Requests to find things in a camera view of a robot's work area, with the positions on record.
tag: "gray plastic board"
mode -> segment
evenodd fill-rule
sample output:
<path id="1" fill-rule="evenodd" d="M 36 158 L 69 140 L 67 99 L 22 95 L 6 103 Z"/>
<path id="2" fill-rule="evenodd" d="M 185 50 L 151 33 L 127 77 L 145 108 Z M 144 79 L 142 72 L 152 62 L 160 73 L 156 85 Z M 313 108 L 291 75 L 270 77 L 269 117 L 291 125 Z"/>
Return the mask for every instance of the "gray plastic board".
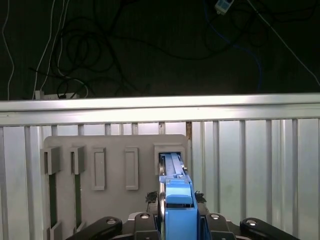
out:
<path id="1" fill-rule="evenodd" d="M 56 222 L 61 224 L 62 240 L 100 218 L 113 216 L 125 222 L 131 213 L 144 212 L 147 193 L 159 188 L 159 153 L 181 152 L 186 164 L 187 149 L 184 135 L 46 138 L 42 174 L 55 174 Z M 46 161 L 57 171 L 48 170 Z M 47 199 L 52 208 L 52 197 Z"/>

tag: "green strip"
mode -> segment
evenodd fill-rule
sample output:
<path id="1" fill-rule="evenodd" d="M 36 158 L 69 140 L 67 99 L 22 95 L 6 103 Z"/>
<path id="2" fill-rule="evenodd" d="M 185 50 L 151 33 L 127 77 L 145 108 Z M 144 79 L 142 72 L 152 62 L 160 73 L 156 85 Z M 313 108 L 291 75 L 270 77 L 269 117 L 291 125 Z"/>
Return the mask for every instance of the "green strip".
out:
<path id="1" fill-rule="evenodd" d="M 81 178 L 80 174 L 74 175 L 74 190 L 75 190 L 75 223 L 78 228 L 82 222 L 81 217 Z"/>
<path id="2" fill-rule="evenodd" d="M 50 225 L 53 228 L 57 224 L 57 186 L 56 174 L 49 175 L 49 201 L 50 201 Z"/>

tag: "white plug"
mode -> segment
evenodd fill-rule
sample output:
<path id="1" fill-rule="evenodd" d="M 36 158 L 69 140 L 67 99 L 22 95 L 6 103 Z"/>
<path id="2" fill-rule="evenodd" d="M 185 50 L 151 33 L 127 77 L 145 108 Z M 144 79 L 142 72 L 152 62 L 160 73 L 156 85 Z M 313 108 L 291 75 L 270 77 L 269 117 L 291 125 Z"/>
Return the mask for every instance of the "white plug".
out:
<path id="1" fill-rule="evenodd" d="M 225 15 L 235 0 L 218 0 L 215 10 L 218 14 Z"/>

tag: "black cable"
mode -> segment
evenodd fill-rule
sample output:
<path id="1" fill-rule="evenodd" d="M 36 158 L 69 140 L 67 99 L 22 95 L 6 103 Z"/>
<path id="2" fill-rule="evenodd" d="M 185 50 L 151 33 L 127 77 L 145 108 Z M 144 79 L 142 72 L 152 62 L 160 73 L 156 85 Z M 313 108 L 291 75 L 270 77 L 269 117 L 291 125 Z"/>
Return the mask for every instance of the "black cable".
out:
<path id="1" fill-rule="evenodd" d="M 212 18 L 212 21 L 214 21 L 218 17 L 214 9 L 214 4 L 210 0 L 206 0 L 206 1 L 208 3 L 208 6 L 211 12 L 215 14 L 214 17 Z M 312 6 L 305 7 L 302 9 L 295 9 L 295 10 L 283 11 L 283 12 L 272 12 L 271 9 L 261 0 L 257 0 L 257 1 L 261 5 L 261 9 L 258 10 L 259 13 L 266 15 L 266 17 L 270 18 L 271 20 L 269 22 L 271 23 L 271 25 L 276 23 L 280 24 L 280 23 L 290 23 L 294 21 L 306 21 L 314 15 L 316 8 L 319 6 L 319 0 L 316 0 Z M 205 56 L 200 56 L 200 57 L 179 56 L 179 55 L 170 53 L 165 49 L 155 44 L 152 44 L 150 42 L 147 42 L 145 40 L 138 39 L 135 37 L 130 37 L 130 36 L 119 36 L 114 34 L 116 25 L 121 17 L 121 14 L 125 6 L 132 3 L 136 3 L 136 2 L 137 0 L 121 0 L 119 8 L 115 13 L 113 20 L 111 21 L 110 27 L 108 29 L 104 29 L 104 27 L 101 25 L 99 21 L 98 14 L 97 14 L 96 0 L 93 0 L 93 7 L 92 7 L 93 18 L 79 16 L 79 17 L 70 19 L 65 23 L 58 37 L 60 39 L 63 38 L 64 41 L 66 40 L 65 41 L 66 45 L 62 46 L 63 47 L 62 50 L 66 56 L 65 59 L 68 60 L 68 62 L 70 63 L 70 66 L 61 67 L 58 64 L 58 55 L 60 53 L 60 48 L 59 48 L 60 41 L 58 40 L 55 46 L 53 47 L 53 56 L 52 56 L 52 61 L 50 65 L 50 71 L 52 74 L 48 75 L 49 77 L 62 80 L 57 89 L 58 96 L 59 96 L 59 90 L 63 85 L 66 85 L 66 89 L 68 91 L 68 87 L 69 87 L 68 84 L 70 80 L 77 79 L 83 84 L 81 87 L 79 87 L 75 91 L 72 97 L 74 97 L 75 94 L 83 90 L 84 86 L 87 86 L 88 88 L 90 88 L 90 91 L 93 92 L 89 83 L 93 83 L 96 81 L 103 81 L 103 80 L 107 82 L 110 81 L 110 80 L 107 80 L 108 77 L 94 77 L 92 79 L 87 79 L 86 81 L 81 80 L 78 77 L 70 77 L 71 75 L 76 73 L 76 71 L 86 70 L 94 74 L 107 74 L 112 67 L 115 67 L 120 75 L 120 79 L 118 81 L 114 79 L 112 80 L 115 83 L 119 84 L 118 89 L 114 93 L 115 95 L 117 95 L 120 91 L 130 92 L 131 90 L 136 91 L 140 94 L 144 93 L 144 91 L 138 90 L 138 88 L 134 84 L 132 84 L 130 81 L 128 81 L 128 79 L 124 75 L 122 65 L 117 57 L 117 54 L 112 45 L 112 42 L 110 41 L 111 38 L 144 44 L 146 46 L 152 47 L 162 52 L 163 54 L 169 57 L 180 59 L 180 60 L 190 60 L 190 61 L 200 61 L 200 60 L 209 59 L 213 56 L 216 56 L 217 54 L 225 52 L 228 49 L 230 49 L 234 44 L 236 44 L 245 35 L 247 35 L 248 41 L 250 45 L 252 45 L 253 47 L 261 47 L 269 39 L 269 27 L 266 26 L 261 21 L 258 14 L 252 10 L 251 6 L 247 2 L 239 2 L 238 4 L 233 4 L 233 6 L 228 11 L 231 24 L 239 31 L 239 34 L 236 35 L 236 37 L 232 41 L 230 41 L 230 43 L 224 45 L 219 49 L 213 49 L 208 43 L 207 34 L 208 34 L 209 24 L 207 23 L 206 28 L 204 29 L 204 32 L 202 32 L 202 41 L 203 41 L 203 45 L 205 46 L 205 48 L 208 50 L 209 53 L 207 53 Z M 287 17 L 290 14 L 301 13 L 304 11 L 311 11 L 311 13 L 307 17 L 300 17 L 300 18 L 294 17 L 294 18 L 281 19 L 283 17 Z M 244 16 L 247 15 L 247 18 L 242 25 L 239 25 L 237 18 L 235 17 L 236 14 L 240 14 L 241 18 L 244 18 Z M 81 26 L 83 26 L 82 28 L 73 27 L 74 25 L 76 24 L 79 25 L 80 23 L 81 23 Z M 264 38 L 264 41 L 262 41 L 262 43 L 257 44 L 256 42 L 254 42 L 255 38 L 261 37 L 261 36 Z M 107 56 L 109 56 L 109 60 L 110 60 L 107 64 L 105 63 L 106 54 Z"/>
<path id="2" fill-rule="evenodd" d="M 281 11 L 281 12 L 272 12 L 272 10 L 261 0 L 257 0 L 257 2 L 259 2 L 260 5 L 262 5 L 265 10 L 266 10 L 266 14 L 270 15 L 273 20 L 277 23 L 292 23 L 292 22 L 303 22 L 303 21 L 307 21 L 309 19 L 311 19 L 313 17 L 313 15 L 315 14 L 316 8 L 320 6 L 319 0 L 315 0 L 314 4 L 312 6 L 309 7 L 305 7 L 305 8 L 301 8 L 301 9 L 295 9 L 295 10 L 290 10 L 290 11 Z M 305 12 L 305 11 L 309 11 L 311 10 L 311 13 L 309 14 L 309 16 L 307 17 L 293 17 L 293 18 L 289 18 L 286 20 L 281 20 L 279 18 L 277 18 L 277 16 L 280 15 L 289 15 L 289 14 L 293 14 L 293 13 L 301 13 L 301 12 Z"/>
<path id="3" fill-rule="evenodd" d="M 91 87 L 86 81 L 84 81 L 84 80 L 82 80 L 82 79 L 79 79 L 78 77 L 77 77 L 77 78 L 72 78 L 72 77 L 71 77 L 71 78 L 65 79 L 64 76 L 46 74 L 46 73 L 44 73 L 44 72 L 42 72 L 42 71 L 39 71 L 39 70 L 37 71 L 37 70 L 35 70 L 35 69 L 32 68 L 32 67 L 29 67 L 29 70 L 31 70 L 31 71 L 33 71 L 33 72 L 37 72 L 37 73 L 39 73 L 39 74 L 41 74 L 41 75 L 44 75 L 44 76 L 48 76 L 48 77 L 51 77 L 51 78 L 56 78 L 56 79 L 62 80 L 62 81 L 60 82 L 60 84 L 58 85 L 58 88 L 57 88 L 58 90 L 60 90 L 60 88 L 63 86 L 63 84 L 67 83 L 68 81 L 77 79 L 79 82 L 81 82 L 81 84 L 82 84 L 81 87 L 82 87 L 82 88 L 84 88 L 84 87 L 86 86 L 86 87 L 92 92 L 93 95 L 96 95 L 95 92 L 94 92 L 94 90 L 92 89 L 92 87 Z M 59 95 L 59 91 L 58 91 L 58 90 L 57 90 L 56 95 L 57 95 L 58 98 L 60 99 L 61 96 Z M 65 95 L 67 94 L 68 90 L 69 90 L 69 86 L 66 84 L 65 92 L 64 92 L 64 94 L 63 94 L 62 96 L 65 96 Z"/>

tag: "tangled wires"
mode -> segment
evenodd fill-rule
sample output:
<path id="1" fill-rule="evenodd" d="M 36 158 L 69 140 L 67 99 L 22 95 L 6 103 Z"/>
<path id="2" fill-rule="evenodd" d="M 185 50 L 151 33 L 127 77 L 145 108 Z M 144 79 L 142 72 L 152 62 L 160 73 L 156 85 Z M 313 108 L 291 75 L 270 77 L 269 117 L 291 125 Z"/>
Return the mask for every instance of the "tangled wires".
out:
<path id="1" fill-rule="evenodd" d="M 134 2 L 136 1 L 122 0 L 120 2 L 120 7 L 108 29 L 105 29 L 99 23 L 96 0 L 93 1 L 93 18 L 79 16 L 65 23 L 58 35 L 60 40 L 65 42 L 65 45 L 60 49 L 61 41 L 55 43 L 52 51 L 52 61 L 50 63 L 52 75 L 62 80 L 57 88 L 59 98 L 65 96 L 69 89 L 70 80 L 75 79 L 82 82 L 82 86 L 75 91 L 75 94 L 80 92 L 84 87 L 87 87 L 92 94 L 95 95 L 90 84 L 101 81 L 109 82 L 117 86 L 114 92 L 115 96 L 120 92 L 126 95 L 130 95 L 132 92 L 142 94 L 142 91 L 138 90 L 134 84 L 127 80 L 116 52 L 109 40 L 122 10 L 128 4 Z M 63 67 L 60 63 L 61 59 L 64 60 Z M 119 80 L 107 76 L 107 73 L 113 67 L 116 68 L 119 74 Z M 95 74 L 97 77 L 89 80 L 78 77 L 87 74 Z M 60 96 L 59 93 L 62 92 L 61 89 L 63 87 L 65 94 Z"/>
<path id="2" fill-rule="evenodd" d="M 105 27 L 101 24 L 101 21 L 99 21 L 96 1 L 97 0 L 93 0 L 92 2 L 92 18 L 79 16 L 66 21 L 63 28 L 59 31 L 59 40 L 53 46 L 52 61 L 50 61 L 50 76 L 61 80 L 57 89 L 57 94 L 60 98 L 65 97 L 71 80 L 77 80 L 81 83 L 81 86 L 75 91 L 75 94 L 81 92 L 84 88 L 88 88 L 92 94 L 95 95 L 91 87 L 93 82 L 105 82 L 114 85 L 116 89 L 114 91 L 115 96 L 121 93 L 126 96 L 132 94 L 142 95 L 145 93 L 147 88 L 145 88 L 145 90 L 138 89 L 128 81 L 124 75 L 111 39 L 143 44 L 172 58 L 188 61 L 205 60 L 221 54 L 232 48 L 242 37 L 247 37 L 250 45 L 255 48 L 262 47 L 269 40 L 270 27 L 261 21 L 258 13 L 254 11 L 247 2 L 240 0 L 236 1 L 227 13 L 230 23 L 237 29 L 238 34 L 220 48 L 212 47 L 210 44 L 212 40 L 208 36 L 208 29 L 210 28 L 210 24 L 213 24 L 219 15 L 217 15 L 214 10 L 214 2 L 207 0 L 207 5 L 211 10 L 211 21 L 207 23 L 206 28 L 202 32 L 203 45 L 207 49 L 207 53 L 204 56 L 198 57 L 180 56 L 143 39 L 114 34 L 114 29 L 116 28 L 123 9 L 129 4 L 137 2 L 137 0 L 121 0 L 119 8 L 109 27 Z M 317 0 L 315 4 L 310 7 L 285 12 L 272 12 L 263 2 L 260 0 L 257 1 L 260 3 L 258 12 L 266 18 L 269 18 L 271 25 L 306 21 L 313 16 L 317 6 L 319 6 L 319 0 Z M 307 14 L 304 17 L 296 16 L 304 13 Z M 61 40 L 65 43 L 62 49 Z M 117 76 L 110 77 L 109 75 L 111 74 L 117 74 Z M 94 77 L 83 79 L 83 76 Z"/>

